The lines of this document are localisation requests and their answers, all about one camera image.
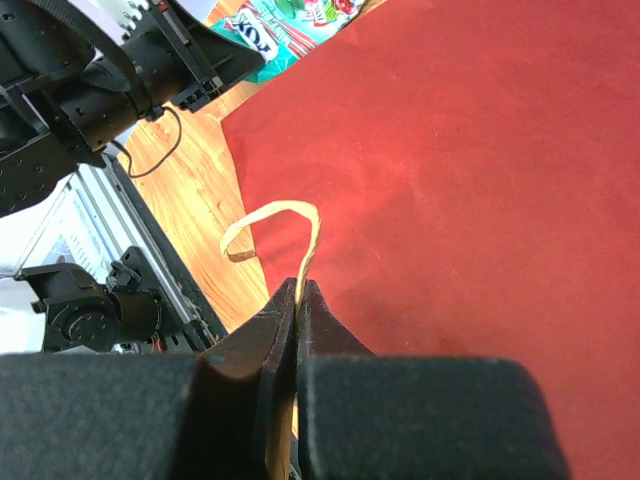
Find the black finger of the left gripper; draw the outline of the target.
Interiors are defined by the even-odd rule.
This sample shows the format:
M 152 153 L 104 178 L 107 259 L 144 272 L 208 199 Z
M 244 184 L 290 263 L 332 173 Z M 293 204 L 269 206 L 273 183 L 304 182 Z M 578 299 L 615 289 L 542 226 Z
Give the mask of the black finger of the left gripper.
M 265 65 L 260 53 L 206 27 L 180 1 L 170 1 L 170 4 L 191 36 L 191 43 L 198 51 L 197 58 L 205 61 L 206 75 L 217 92 L 225 93 Z

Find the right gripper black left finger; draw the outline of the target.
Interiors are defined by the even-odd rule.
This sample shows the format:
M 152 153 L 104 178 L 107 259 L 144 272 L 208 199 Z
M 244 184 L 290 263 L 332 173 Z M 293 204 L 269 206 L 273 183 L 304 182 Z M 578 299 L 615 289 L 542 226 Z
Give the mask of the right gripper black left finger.
M 294 291 L 203 354 L 1 359 L 5 479 L 285 479 Z

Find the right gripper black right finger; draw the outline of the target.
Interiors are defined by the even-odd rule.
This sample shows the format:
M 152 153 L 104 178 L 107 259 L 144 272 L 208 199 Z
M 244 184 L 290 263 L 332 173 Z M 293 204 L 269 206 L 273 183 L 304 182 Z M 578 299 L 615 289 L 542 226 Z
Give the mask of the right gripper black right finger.
M 299 461 L 306 479 L 566 479 L 542 391 L 496 357 L 377 356 L 314 281 L 299 311 Z

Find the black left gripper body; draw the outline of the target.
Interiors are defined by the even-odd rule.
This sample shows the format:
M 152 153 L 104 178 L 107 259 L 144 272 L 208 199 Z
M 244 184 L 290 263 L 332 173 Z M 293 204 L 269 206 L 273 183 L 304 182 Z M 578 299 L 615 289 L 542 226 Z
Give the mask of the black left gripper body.
M 223 93 L 223 38 L 178 1 L 123 1 L 117 7 L 123 50 L 151 104 L 197 112 Z

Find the teal Fox's candy bag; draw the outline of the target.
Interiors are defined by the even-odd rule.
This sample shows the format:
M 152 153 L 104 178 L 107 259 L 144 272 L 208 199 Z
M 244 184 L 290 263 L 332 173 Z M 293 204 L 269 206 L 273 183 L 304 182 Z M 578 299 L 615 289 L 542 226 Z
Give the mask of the teal Fox's candy bag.
M 235 14 L 218 20 L 212 30 L 262 56 L 265 65 L 247 77 L 261 84 L 336 35 L 363 5 L 352 0 L 246 1 Z

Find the red brown paper bag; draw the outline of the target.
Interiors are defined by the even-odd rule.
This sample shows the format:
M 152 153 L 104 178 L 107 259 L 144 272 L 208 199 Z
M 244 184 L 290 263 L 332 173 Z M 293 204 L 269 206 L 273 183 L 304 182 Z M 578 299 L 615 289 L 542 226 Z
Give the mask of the red brown paper bag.
M 222 126 L 365 345 L 514 359 L 575 478 L 638 477 L 637 2 L 388 1 Z

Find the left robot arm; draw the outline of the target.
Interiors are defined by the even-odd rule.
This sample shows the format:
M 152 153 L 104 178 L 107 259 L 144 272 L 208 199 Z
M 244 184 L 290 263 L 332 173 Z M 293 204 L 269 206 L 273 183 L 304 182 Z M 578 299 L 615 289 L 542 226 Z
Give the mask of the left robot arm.
M 263 66 L 175 1 L 104 1 L 112 39 L 68 1 L 1 5 L 1 213 L 46 200 L 171 103 L 197 112 Z

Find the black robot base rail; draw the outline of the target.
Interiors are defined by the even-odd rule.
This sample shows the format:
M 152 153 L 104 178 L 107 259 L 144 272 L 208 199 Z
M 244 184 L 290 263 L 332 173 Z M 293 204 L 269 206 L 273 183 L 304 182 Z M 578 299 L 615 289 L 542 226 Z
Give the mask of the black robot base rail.
M 227 330 L 115 156 L 64 181 L 11 278 L 51 353 L 203 352 Z

